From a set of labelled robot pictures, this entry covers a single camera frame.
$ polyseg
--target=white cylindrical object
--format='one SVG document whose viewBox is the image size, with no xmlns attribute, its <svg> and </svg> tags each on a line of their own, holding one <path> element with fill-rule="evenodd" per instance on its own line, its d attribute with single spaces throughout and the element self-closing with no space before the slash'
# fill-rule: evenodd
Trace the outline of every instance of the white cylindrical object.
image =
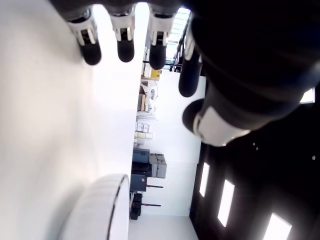
<svg viewBox="0 0 320 240">
<path fill-rule="evenodd" d="M 81 196 L 63 226 L 60 240 L 127 240 L 129 180 L 123 174 L 100 178 Z"/>
</svg>

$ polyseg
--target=white floor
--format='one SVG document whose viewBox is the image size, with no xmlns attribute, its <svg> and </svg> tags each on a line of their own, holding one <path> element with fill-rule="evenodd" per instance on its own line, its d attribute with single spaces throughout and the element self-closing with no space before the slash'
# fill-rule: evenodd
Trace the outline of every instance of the white floor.
<svg viewBox="0 0 320 240">
<path fill-rule="evenodd" d="M 103 60 L 94 68 L 48 1 L 0 9 L 0 239 L 56 240 L 88 184 L 130 173 L 148 7 L 137 8 L 128 64 L 96 8 Z"/>
</svg>

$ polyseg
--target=gray box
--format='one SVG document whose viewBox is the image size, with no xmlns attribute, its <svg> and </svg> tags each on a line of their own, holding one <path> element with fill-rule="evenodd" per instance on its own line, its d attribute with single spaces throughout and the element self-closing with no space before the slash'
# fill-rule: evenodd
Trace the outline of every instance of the gray box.
<svg viewBox="0 0 320 240">
<path fill-rule="evenodd" d="M 167 173 L 167 163 L 165 160 L 165 156 L 163 154 L 156 155 L 158 161 L 158 169 L 156 173 L 156 177 L 159 179 L 165 179 Z"/>
<path fill-rule="evenodd" d="M 157 156 L 154 154 L 150 154 L 149 156 L 149 163 L 152 166 L 152 178 L 156 178 L 157 177 L 157 172 L 158 172 L 158 160 L 157 160 Z"/>
</svg>

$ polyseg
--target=ceiling light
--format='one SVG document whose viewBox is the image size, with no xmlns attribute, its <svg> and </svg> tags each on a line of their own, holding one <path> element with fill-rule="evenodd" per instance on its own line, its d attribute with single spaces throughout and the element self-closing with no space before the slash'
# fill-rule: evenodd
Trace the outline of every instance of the ceiling light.
<svg viewBox="0 0 320 240">
<path fill-rule="evenodd" d="M 231 208 L 232 198 L 234 196 L 235 185 L 228 180 L 224 181 L 220 209 L 218 213 L 218 219 L 224 227 L 227 226 L 229 212 Z"/>
<path fill-rule="evenodd" d="M 292 225 L 272 213 L 263 240 L 286 240 Z"/>
<path fill-rule="evenodd" d="M 202 177 L 201 177 L 201 184 L 200 184 L 200 194 L 202 197 L 205 197 L 206 195 L 206 189 L 207 189 L 207 181 L 208 181 L 208 176 L 209 176 L 209 169 L 210 166 L 206 163 L 203 164 L 203 169 L 202 169 Z"/>
<path fill-rule="evenodd" d="M 310 104 L 316 101 L 316 91 L 315 88 L 311 88 L 309 91 L 306 91 L 300 101 L 300 104 Z"/>
</svg>

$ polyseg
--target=yellow object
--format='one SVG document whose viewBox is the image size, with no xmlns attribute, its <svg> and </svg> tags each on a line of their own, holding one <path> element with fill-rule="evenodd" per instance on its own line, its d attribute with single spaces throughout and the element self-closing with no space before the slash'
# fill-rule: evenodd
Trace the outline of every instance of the yellow object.
<svg viewBox="0 0 320 240">
<path fill-rule="evenodd" d="M 152 79 L 157 79 L 157 80 L 160 80 L 160 74 L 162 73 L 162 70 L 160 69 L 160 70 L 154 70 L 153 68 L 152 68 L 152 70 L 151 70 L 151 78 Z"/>
</svg>

